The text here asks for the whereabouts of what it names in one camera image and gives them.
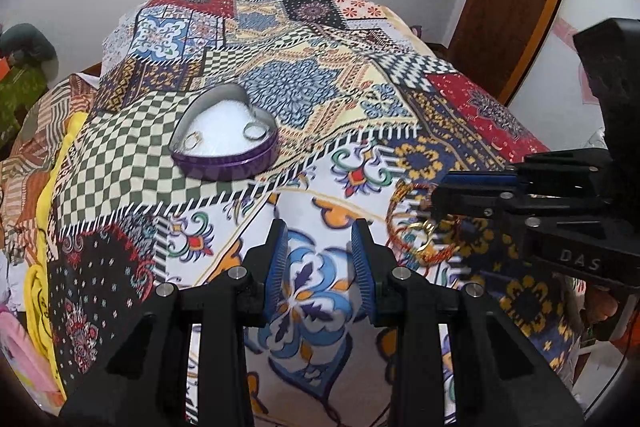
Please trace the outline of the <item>patchwork patterned bedspread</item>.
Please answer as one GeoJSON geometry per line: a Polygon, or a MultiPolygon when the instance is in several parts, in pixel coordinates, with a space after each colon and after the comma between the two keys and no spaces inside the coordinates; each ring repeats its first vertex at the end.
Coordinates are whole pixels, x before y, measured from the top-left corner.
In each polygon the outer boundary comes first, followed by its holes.
{"type": "Polygon", "coordinates": [[[582,422],[568,288],[494,221],[430,217],[450,171],[511,171],[542,143],[367,0],[149,0],[103,46],[100,87],[56,179],[47,229],[61,426],[201,426],[204,286],[288,228],[270,320],[244,329],[252,426],[390,426],[397,332],[371,324],[352,224],[430,283],[484,293],[498,426],[582,422]],[[184,111],[224,83],[279,128],[245,180],[188,178],[184,111]]]}

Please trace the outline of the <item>purple heart-shaped tin box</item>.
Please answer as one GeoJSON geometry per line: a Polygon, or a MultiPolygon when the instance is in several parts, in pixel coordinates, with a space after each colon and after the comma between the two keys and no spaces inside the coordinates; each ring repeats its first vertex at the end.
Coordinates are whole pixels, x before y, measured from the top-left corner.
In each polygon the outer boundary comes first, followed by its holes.
{"type": "Polygon", "coordinates": [[[169,140],[174,163],[188,178],[235,181],[272,167],[280,153],[274,117],[250,103],[244,88],[224,83],[198,95],[169,140]]]}

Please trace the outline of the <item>yellow cloth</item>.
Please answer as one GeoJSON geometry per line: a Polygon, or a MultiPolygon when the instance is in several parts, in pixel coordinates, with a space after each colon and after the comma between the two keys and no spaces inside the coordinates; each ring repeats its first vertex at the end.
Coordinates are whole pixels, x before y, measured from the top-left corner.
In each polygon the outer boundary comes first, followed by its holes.
{"type": "Polygon", "coordinates": [[[36,261],[28,268],[24,282],[27,332],[36,351],[47,360],[47,366],[49,366],[49,368],[46,370],[46,374],[55,382],[62,400],[66,399],[66,392],[60,373],[58,373],[58,365],[55,361],[54,335],[49,317],[47,229],[56,179],[58,179],[70,147],[87,119],[88,114],[86,112],[73,113],[73,115],[67,119],[66,132],[63,136],[58,156],[56,156],[53,168],[48,173],[47,183],[37,199],[36,261]]]}

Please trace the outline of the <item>dark green pillow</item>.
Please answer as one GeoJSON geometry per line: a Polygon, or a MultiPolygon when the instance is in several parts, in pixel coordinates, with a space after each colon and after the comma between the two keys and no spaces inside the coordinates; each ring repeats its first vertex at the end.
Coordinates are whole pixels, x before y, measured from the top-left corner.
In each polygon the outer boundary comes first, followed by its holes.
{"type": "Polygon", "coordinates": [[[2,29],[1,56],[10,65],[38,66],[50,84],[58,77],[58,54],[49,39],[32,24],[19,23],[2,29]]]}

